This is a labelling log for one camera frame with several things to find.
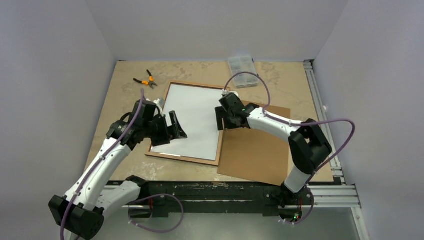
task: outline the clear plastic box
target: clear plastic box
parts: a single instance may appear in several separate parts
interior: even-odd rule
[[[232,76],[240,72],[252,72],[257,74],[253,59],[249,55],[229,57],[228,64]],[[257,86],[259,84],[259,79],[250,74],[241,74],[236,76],[232,82],[236,88],[240,89]]]

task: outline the wooden table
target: wooden table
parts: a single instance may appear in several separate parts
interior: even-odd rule
[[[255,62],[255,67],[269,87],[273,106],[291,109],[291,118],[295,120],[318,119],[302,63]],[[150,70],[158,85],[155,89],[133,81],[133,78],[147,80],[146,69]],[[144,88],[146,98],[157,99],[164,96],[171,80],[224,86],[230,77],[227,62],[117,62],[86,167],[99,152],[111,124],[133,110],[134,103],[140,99],[141,88]],[[267,102],[267,93],[261,84],[237,89],[237,92],[242,100]],[[150,181],[245,181],[217,174],[216,166],[145,156],[150,143],[150,139],[146,138],[139,144],[117,168],[111,180],[124,180],[128,176],[136,175]],[[292,168],[290,155],[288,171]],[[330,165],[323,167],[312,182],[333,182]]]

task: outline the orange and black pliers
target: orange and black pliers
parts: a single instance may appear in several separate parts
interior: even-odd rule
[[[157,84],[155,82],[155,79],[152,77],[152,74],[150,73],[149,70],[147,70],[147,73],[148,73],[148,81],[140,81],[140,80],[138,80],[136,78],[133,78],[132,80],[136,81],[139,84],[144,84],[146,86],[150,86],[151,89],[154,89],[153,86],[157,86]]]

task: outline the whiteboard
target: whiteboard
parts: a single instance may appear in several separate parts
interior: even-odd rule
[[[153,156],[199,162],[219,160],[222,131],[218,131],[215,107],[220,107],[223,87],[207,87],[193,83],[171,82],[167,92],[163,113],[170,126],[170,111],[175,111],[181,128],[187,134],[185,139],[172,140],[170,144],[150,148]]]

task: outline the table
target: table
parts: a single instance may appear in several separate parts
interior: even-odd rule
[[[269,87],[273,106],[291,109],[291,118],[295,120],[318,119],[301,62],[255,62],[255,67]],[[158,85],[154,89],[133,81],[133,78],[147,80],[147,69]],[[144,88],[146,98],[152,100],[164,96],[171,80],[224,86],[230,77],[227,62],[118,61],[85,167],[90,165],[99,152],[111,124],[119,120],[123,114],[133,110],[134,103],[140,99],[141,88]],[[240,88],[237,92],[242,100],[267,103],[267,93],[261,84],[256,87]],[[125,180],[135,175],[148,181],[246,181],[220,175],[216,166],[145,156],[150,144],[148,138],[139,144],[121,163],[110,180]],[[289,172],[293,166],[292,156],[289,155]],[[323,167],[312,182],[333,182],[330,165]]]

